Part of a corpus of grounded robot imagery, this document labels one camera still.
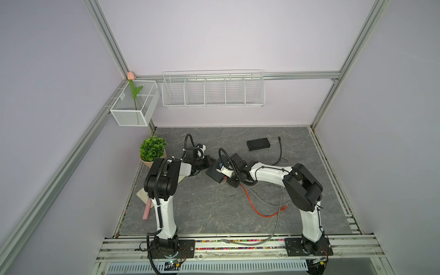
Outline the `large black network switch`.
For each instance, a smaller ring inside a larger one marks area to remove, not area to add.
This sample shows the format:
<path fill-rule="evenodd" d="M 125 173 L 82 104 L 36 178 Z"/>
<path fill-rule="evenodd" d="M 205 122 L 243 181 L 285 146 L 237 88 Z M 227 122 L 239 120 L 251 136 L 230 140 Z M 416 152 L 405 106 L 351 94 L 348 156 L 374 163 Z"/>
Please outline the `large black network switch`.
<path fill-rule="evenodd" d="M 224 180 L 225 175 L 218 172 L 217 168 L 220 167 L 221 161 L 217 159 L 207 170 L 206 175 L 217 183 L 221 183 Z"/>

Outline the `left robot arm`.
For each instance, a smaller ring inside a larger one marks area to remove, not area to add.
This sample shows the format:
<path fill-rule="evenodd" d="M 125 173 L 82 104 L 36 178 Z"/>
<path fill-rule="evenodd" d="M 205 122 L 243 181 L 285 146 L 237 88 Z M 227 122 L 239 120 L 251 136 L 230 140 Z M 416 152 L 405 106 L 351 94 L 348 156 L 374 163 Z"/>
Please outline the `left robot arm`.
<path fill-rule="evenodd" d="M 191 177 L 210 168 L 214 159 L 205 154 L 204 144 L 195 144 L 191 134 L 184 139 L 180 158 L 166 157 L 166 141 L 153 136 L 143 142 L 140 158 L 150 162 L 150 170 L 144 182 L 144 191 L 152 200 L 157 218 L 157 231 L 150 233 L 156 245 L 172 247 L 178 241 L 174 221 L 173 197 L 179 179 Z"/>

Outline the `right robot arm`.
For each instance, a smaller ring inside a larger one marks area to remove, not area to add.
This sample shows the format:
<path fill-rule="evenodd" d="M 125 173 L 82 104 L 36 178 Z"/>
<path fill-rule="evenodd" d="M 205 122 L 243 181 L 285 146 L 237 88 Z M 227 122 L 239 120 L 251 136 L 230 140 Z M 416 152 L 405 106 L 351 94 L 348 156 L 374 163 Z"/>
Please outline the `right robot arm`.
<path fill-rule="evenodd" d="M 246 163 L 237 154 L 230 157 L 222 148 L 218 150 L 218 155 L 220 164 L 216 172 L 222 174 L 231 186 L 254 186 L 258 182 L 267 182 L 283 187 L 300 210 L 304 251 L 313 255 L 318 252 L 330 254 L 320 217 L 323 187 L 304 165 L 297 163 L 281 167 L 261 162 Z"/>

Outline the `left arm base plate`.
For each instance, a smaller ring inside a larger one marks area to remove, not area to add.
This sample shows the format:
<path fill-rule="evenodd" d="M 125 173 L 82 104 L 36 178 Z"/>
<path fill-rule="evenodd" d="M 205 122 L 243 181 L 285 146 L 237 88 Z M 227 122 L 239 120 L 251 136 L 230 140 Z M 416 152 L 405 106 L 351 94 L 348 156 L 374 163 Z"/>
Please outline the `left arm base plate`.
<path fill-rule="evenodd" d="M 152 259 L 192 259 L 195 253 L 195 240 L 154 238 L 150 242 L 148 251 Z"/>

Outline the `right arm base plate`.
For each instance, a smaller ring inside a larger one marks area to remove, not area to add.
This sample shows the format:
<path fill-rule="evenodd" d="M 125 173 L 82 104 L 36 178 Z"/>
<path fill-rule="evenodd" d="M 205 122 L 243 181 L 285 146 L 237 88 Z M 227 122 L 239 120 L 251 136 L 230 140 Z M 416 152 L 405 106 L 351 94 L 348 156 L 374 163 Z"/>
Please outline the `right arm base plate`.
<path fill-rule="evenodd" d="M 288 256 L 333 256 L 333 250 L 327 237 L 312 242 L 302 237 L 285 239 L 285 249 Z"/>

